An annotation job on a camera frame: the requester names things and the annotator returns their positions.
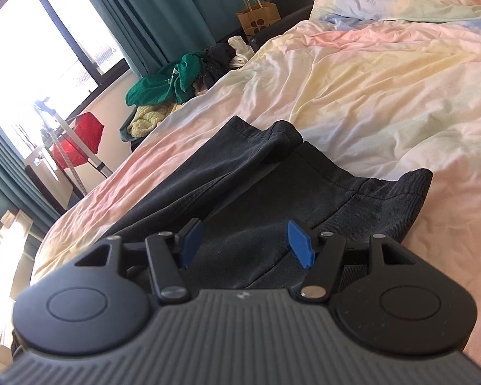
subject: blue gripper pad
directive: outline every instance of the blue gripper pad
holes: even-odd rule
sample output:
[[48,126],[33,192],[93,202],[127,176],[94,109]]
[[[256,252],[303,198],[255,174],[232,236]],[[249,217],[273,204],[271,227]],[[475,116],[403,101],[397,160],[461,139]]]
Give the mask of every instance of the blue gripper pad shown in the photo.
[[289,244],[305,269],[311,268],[316,258],[312,237],[308,232],[309,230],[302,223],[289,220],[287,228]]
[[201,241],[203,240],[203,223],[201,220],[193,218],[178,235],[182,237],[180,267],[188,268],[201,246]]

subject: bag handle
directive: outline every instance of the bag handle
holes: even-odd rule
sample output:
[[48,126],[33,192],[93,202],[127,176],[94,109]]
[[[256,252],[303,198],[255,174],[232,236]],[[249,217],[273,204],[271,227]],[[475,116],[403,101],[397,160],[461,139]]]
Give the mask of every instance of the bag handle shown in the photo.
[[[251,0],[244,0],[244,4],[246,5],[246,8],[249,8],[249,11],[253,11],[253,8],[251,6],[251,4],[249,3]],[[260,6],[260,8],[263,8],[262,7],[262,3],[260,2],[260,0],[256,0],[258,5]]]

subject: bed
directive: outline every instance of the bed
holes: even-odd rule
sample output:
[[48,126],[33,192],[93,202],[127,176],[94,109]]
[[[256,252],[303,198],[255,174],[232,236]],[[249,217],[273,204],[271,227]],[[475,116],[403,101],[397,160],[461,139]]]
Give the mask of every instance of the bed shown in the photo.
[[233,116],[291,122],[353,175],[434,173],[405,246],[467,288],[481,366],[481,0],[316,0],[311,19],[191,99],[52,227],[32,282],[98,240]]

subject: window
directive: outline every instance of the window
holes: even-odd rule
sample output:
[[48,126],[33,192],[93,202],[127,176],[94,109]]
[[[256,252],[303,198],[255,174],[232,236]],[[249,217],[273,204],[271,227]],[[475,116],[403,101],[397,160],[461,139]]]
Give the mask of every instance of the window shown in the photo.
[[0,126],[24,158],[42,144],[36,99],[68,119],[127,69],[89,0],[0,1]]

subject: window frame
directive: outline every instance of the window frame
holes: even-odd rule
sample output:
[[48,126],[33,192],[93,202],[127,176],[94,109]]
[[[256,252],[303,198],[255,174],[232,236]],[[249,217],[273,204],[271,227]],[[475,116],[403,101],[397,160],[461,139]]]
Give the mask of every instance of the window frame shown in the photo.
[[[9,0],[0,0],[0,9]],[[86,97],[86,99],[78,105],[75,110],[66,118],[68,122],[75,119],[78,114],[85,110],[91,102],[93,102],[103,91],[105,91],[113,82],[115,82],[119,77],[121,77],[126,71],[130,69],[125,58],[120,60],[116,65],[109,69],[103,75],[100,74],[98,65],[85,53],[82,47],[79,46],[75,38],[71,35],[70,31],[66,28],[63,21],[55,12],[54,8],[48,0],[39,0],[46,13],[54,23],[55,27],[59,30],[66,43],[70,46],[71,50],[75,53],[78,60],[81,62],[83,67],[89,73],[89,75],[95,80],[97,87],[96,89]]]

